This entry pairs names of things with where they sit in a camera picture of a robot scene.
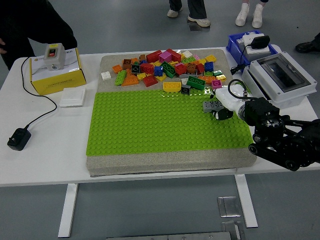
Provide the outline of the robot right hand white shell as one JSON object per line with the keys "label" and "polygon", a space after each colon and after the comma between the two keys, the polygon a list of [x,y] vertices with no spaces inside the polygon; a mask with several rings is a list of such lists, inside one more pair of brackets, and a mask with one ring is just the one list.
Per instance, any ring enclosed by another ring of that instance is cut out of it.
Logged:
{"label": "robot right hand white shell", "polygon": [[223,105],[223,109],[213,110],[212,115],[219,121],[229,119],[233,116],[233,112],[241,119],[245,120],[245,100],[242,99],[246,90],[240,84],[230,86],[230,91],[227,86],[217,88],[211,92],[210,98],[216,99]]}

